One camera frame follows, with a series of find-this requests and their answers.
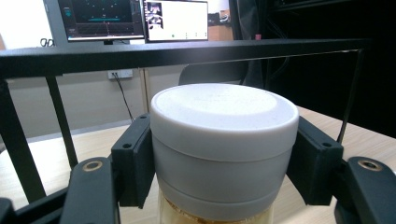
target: white cap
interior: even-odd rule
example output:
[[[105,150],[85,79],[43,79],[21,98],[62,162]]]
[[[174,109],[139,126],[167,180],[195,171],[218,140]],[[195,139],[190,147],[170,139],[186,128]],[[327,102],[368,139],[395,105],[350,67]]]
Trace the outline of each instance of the white cap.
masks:
[[[238,220],[273,202],[297,134],[289,100],[245,86],[185,85],[156,94],[150,117],[160,188],[179,208]]]

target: chair backrest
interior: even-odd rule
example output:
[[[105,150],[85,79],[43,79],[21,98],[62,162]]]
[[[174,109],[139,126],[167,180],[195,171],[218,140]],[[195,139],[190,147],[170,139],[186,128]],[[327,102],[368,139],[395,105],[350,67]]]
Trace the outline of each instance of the chair backrest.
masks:
[[[178,85],[231,81],[242,84],[247,70],[248,62],[189,64],[181,71]]]

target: scissors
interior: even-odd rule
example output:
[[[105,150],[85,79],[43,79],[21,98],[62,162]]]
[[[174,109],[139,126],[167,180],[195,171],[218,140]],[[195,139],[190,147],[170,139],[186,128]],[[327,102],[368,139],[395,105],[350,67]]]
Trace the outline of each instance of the scissors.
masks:
[[[42,47],[52,47],[54,43],[53,39],[42,38],[40,44]]]

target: desk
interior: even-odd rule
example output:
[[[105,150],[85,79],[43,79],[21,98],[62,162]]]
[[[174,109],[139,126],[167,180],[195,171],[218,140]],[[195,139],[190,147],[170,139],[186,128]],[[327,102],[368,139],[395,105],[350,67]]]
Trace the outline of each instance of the desk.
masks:
[[[332,138],[336,138],[342,121],[332,119],[319,113],[299,108],[301,116],[312,122]],[[84,161],[91,157],[107,157],[117,139],[127,126],[112,128],[92,133],[73,136],[78,160]],[[348,124],[343,146],[344,159],[352,156],[370,157],[384,162],[392,170],[396,170],[396,139],[374,133],[369,130]],[[29,144],[47,194],[51,194],[67,186],[70,168],[61,138]],[[0,197],[13,200],[14,208],[27,204],[21,184],[13,169],[7,152],[0,154]],[[137,208],[121,208],[122,223],[156,223],[158,184],[152,183],[150,194],[143,210]],[[305,206],[298,191],[285,177],[281,190],[276,198],[274,223],[335,223],[331,206]]]

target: transparent jar body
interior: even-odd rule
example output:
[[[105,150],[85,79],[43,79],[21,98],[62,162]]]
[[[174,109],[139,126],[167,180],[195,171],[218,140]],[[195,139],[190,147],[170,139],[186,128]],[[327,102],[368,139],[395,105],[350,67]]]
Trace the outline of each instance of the transparent jar body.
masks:
[[[274,209],[271,205],[267,210],[262,211],[254,217],[247,217],[236,221],[215,221],[201,217],[196,217],[178,208],[167,200],[163,193],[159,192],[158,198],[158,222],[159,224],[272,224]]]

